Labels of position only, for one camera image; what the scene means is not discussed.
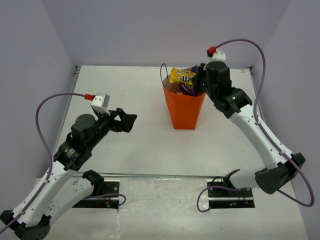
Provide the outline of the yellow M&M's large pack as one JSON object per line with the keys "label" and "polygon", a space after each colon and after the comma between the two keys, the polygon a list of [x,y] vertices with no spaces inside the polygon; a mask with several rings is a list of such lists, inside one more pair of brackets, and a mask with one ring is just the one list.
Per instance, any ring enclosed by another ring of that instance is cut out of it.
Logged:
{"label": "yellow M&M's large pack", "polygon": [[169,82],[171,84],[173,83],[183,83],[187,85],[192,84],[192,78],[196,75],[196,73],[189,71],[189,70],[184,70],[184,69],[178,69],[178,68],[173,68],[170,72],[169,75]]}

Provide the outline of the purple Krokant candy bag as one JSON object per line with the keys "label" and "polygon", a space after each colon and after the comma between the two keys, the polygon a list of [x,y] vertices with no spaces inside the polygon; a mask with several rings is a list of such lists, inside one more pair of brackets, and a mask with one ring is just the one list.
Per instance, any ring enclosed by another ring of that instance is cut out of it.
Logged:
{"label": "purple Krokant candy bag", "polygon": [[192,96],[192,97],[197,97],[199,94],[194,89],[194,86],[192,84],[187,84],[187,83],[183,83],[183,82],[181,82],[178,85],[176,93],[180,94],[180,95],[187,95],[187,96]]}

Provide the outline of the orange paper bag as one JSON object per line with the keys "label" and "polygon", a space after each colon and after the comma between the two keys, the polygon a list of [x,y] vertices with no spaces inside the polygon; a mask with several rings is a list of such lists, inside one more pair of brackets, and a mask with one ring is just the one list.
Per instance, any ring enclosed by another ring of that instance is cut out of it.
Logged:
{"label": "orange paper bag", "polygon": [[160,66],[160,80],[172,126],[176,130],[195,130],[205,93],[196,96],[178,94],[178,84],[170,83],[169,76],[167,66],[163,63]]}

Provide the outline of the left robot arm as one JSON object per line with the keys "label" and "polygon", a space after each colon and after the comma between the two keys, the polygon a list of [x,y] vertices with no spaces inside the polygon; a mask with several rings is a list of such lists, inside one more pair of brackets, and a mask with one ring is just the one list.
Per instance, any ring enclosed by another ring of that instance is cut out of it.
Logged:
{"label": "left robot arm", "polygon": [[121,108],[109,113],[96,113],[95,116],[78,116],[45,175],[20,205],[3,211],[0,220],[20,240],[43,240],[54,222],[75,204],[102,195],[104,178],[88,170],[62,197],[57,197],[60,189],[74,177],[92,156],[94,147],[110,131],[128,133],[136,119],[137,115],[127,114]]}

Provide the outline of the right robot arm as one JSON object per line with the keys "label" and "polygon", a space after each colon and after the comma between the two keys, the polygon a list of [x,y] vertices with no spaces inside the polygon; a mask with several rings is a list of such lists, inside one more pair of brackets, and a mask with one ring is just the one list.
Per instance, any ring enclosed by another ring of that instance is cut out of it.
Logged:
{"label": "right robot arm", "polygon": [[192,84],[197,91],[206,93],[214,107],[243,132],[264,164],[263,169],[237,169],[229,173],[222,185],[227,196],[235,196],[244,188],[260,188],[271,195],[297,175],[305,157],[289,150],[254,115],[252,100],[242,89],[232,86],[230,69],[224,62],[202,63]]}

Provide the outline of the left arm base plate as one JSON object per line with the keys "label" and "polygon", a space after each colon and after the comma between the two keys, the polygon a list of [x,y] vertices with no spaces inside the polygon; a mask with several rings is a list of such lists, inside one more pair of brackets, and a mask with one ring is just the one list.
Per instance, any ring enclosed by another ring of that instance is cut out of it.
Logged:
{"label": "left arm base plate", "polygon": [[[94,192],[90,195],[101,196],[106,194],[118,194],[120,188],[119,181],[104,181],[103,185],[95,189]],[[76,203],[73,208],[76,209],[119,209],[120,200],[118,196],[112,197],[98,197],[83,199]]]}

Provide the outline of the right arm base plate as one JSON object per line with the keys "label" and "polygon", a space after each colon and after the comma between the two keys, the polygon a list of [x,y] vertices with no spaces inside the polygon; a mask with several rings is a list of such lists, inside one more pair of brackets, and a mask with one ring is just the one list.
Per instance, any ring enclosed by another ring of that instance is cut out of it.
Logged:
{"label": "right arm base plate", "polygon": [[230,191],[221,188],[212,188],[219,186],[232,189],[233,186],[226,178],[216,176],[213,180],[207,181],[208,202],[211,209],[237,209],[237,208],[255,208],[252,190],[247,188],[244,191]]}

